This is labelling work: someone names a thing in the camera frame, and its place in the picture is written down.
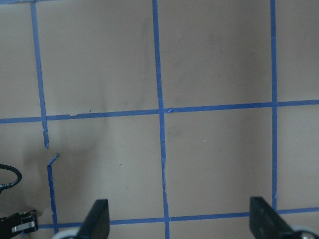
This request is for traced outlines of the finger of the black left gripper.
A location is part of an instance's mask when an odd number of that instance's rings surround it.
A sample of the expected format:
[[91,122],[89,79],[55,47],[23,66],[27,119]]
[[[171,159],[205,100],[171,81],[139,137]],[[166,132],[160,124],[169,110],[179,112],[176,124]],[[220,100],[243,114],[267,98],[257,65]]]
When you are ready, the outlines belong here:
[[29,234],[36,231],[38,231],[37,210],[15,213],[0,219],[1,239],[12,239],[21,233]]

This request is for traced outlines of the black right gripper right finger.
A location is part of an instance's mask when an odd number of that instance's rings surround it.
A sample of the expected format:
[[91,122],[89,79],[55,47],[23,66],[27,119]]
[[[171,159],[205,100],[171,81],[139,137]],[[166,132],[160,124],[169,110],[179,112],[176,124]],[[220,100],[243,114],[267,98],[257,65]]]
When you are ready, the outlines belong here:
[[293,239],[293,229],[262,197],[251,197],[249,229],[255,239]]

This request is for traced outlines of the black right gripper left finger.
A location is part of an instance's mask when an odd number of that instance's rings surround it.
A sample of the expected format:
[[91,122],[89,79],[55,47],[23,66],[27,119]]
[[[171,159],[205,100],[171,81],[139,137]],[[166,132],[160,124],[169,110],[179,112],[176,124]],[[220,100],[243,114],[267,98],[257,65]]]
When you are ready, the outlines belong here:
[[110,233],[107,199],[96,200],[75,238],[107,238]]

